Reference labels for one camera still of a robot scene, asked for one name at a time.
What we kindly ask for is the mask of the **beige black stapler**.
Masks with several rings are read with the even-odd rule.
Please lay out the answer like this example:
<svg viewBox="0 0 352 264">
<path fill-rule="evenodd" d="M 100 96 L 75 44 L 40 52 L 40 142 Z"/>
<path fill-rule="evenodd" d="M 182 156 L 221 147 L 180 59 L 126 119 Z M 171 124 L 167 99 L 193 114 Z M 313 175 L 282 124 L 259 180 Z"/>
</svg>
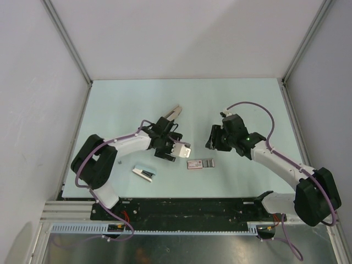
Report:
<svg viewBox="0 0 352 264">
<path fill-rule="evenodd" d="M 178 104 L 175 107 L 173 107 L 168 113 L 166 113 L 163 118 L 166 120 L 172 122 L 175 121 L 179 115 L 181 114 L 183 108 Z"/>
</svg>

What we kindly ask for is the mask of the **staple box with tray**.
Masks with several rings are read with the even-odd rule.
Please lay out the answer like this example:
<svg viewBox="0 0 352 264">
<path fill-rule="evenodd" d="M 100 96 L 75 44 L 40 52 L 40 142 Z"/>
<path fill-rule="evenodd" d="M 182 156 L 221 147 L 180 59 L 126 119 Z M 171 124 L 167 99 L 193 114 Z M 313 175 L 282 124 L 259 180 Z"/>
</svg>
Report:
<svg viewBox="0 0 352 264">
<path fill-rule="evenodd" d="M 187 161 L 187 169 L 189 169 L 189 170 L 203 169 L 203 168 L 214 168 L 214 167 L 215 167 L 215 161 L 213 158 Z"/>
</svg>

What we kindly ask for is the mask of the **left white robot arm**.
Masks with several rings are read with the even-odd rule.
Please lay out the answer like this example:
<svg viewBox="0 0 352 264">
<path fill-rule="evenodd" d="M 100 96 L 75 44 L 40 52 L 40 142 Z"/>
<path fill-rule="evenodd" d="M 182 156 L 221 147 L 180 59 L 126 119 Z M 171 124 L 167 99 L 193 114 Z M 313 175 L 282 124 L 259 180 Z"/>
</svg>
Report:
<svg viewBox="0 0 352 264">
<path fill-rule="evenodd" d="M 189 158 L 190 144 L 182 141 L 182 134 L 172 131 L 174 126 L 173 120 L 160 117 L 156 123 L 143 120 L 136 132 L 110 140 L 90 135 L 70 165 L 75 185 L 92 194 L 108 219 L 117 219 L 122 212 L 120 197 L 109 183 L 116 158 L 150 149 L 155 157 L 171 162 L 177 157 Z"/>
</svg>

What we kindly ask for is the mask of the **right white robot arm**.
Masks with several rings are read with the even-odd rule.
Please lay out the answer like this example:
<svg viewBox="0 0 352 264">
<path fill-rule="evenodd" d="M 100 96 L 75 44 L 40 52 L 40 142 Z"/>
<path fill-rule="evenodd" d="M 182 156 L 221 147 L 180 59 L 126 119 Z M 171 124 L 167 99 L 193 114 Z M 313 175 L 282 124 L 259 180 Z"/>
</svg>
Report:
<svg viewBox="0 0 352 264">
<path fill-rule="evenodd" d="M 257 132 L 249 133 L 237 114 L 222 112 L 222 124 L 213 125 L 205 147 L 229 152 L 236 150 L 241 157 L 257 162 L 283 179 L 295 193 L 273 191 L 258 197 L 254 215 L 261 221 L 274 213 L 296 215 L 309 226 L 323 223 L 328 217 L 336 220 L 336 210 L 342 205 L 332 173 L 322 167 L 314 169 L 296 163 L 270 148 L 267 139 Z"/>
</svg>

